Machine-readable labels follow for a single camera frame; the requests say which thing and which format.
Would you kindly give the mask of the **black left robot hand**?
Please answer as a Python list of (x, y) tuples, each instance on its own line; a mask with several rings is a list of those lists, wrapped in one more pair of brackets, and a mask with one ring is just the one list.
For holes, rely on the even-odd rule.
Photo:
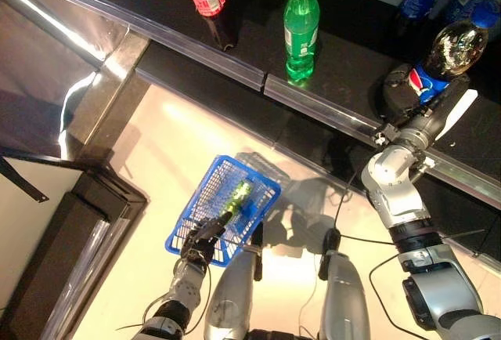
[(181, 258), (198, 264), (204, 261), (208, 265), (214, 256), (215, 244), (225, 232), (230, 217), (227, 212), (219, 217), (197, 220), (184, 241)]

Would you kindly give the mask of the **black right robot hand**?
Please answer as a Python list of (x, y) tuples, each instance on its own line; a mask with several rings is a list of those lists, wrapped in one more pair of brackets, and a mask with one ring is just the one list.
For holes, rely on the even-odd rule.
[(461, 74), (443, 85), (420, 67), (403, 64), (383, 80), (377, 95), (382, 125), (373, 137), (377, 143), (405, 140), (426, 150), (440, 139), (476, 100), (470, 78)]

